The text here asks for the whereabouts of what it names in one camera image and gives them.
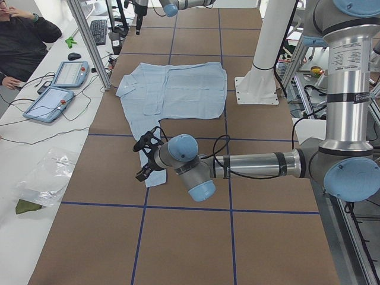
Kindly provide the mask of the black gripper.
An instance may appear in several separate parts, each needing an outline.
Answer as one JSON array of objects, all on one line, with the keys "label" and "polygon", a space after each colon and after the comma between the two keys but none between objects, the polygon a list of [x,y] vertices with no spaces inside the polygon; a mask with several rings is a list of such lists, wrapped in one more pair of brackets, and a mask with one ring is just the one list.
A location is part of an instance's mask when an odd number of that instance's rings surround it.
[{"label": "black gripper", "polygon": [[139,152],[142,150],[148,160],[135,176],[140,182],[146,180],[153,171],[163,170],[163,168],[156,163],[154,158],[158,149],[164,144],[164,142],[154,134],[157,129],[162,131],[161,127],[155,126],[153,129],[142,135],[133,147],[133,152]]}]

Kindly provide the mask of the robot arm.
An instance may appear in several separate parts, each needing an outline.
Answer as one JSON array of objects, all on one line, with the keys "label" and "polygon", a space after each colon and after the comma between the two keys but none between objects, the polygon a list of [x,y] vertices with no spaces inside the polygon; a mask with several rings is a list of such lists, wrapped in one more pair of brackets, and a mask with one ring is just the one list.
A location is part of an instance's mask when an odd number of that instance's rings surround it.
[{"label": "robot arm", "polygon": [[190,8],[212,8],[215,0],[159,0],[149,1],[152,7],[160,5],[163,10],[163,16],[174,17],[181,10],[187,10]]},{"label": "robot arm", "polygon": [[[274,30],[267,28],[268,21],[260,20],[255,9],[209,12],[193,8],[177,13],[170,64],[142,63],[133,75],[147,82],[152,79],[151,70],[165,75],[179,72],[179,79],[163,99],[159,113],[145,115],[142,101],[132,105],[138,113],[130,124],[134,137],[139,138],[150,129],[161,136],[164,128],[170,138],[189,134],[200,140],[203,150],[208,150],[212,140],[224,141],[221,133],[226,131],[232,138],[228,150],[232,160],[238,156],[257,158],[265,151],[274,157],[278,151],[287,151],[291,120],[287,115],[279,119],[274,116],[284,109],[285,101],[246,104],[243,91],[234,93],[228,89],[235,75],[245,73],[254,82],[251,100],[276,97],[274,57],[287,26],[288,9],[276,4],[274,10]],[[217,81],[208,74],[211,67],[225,72],[228,88],[223,93],[209,92],[202,102],[195,86]]]}]

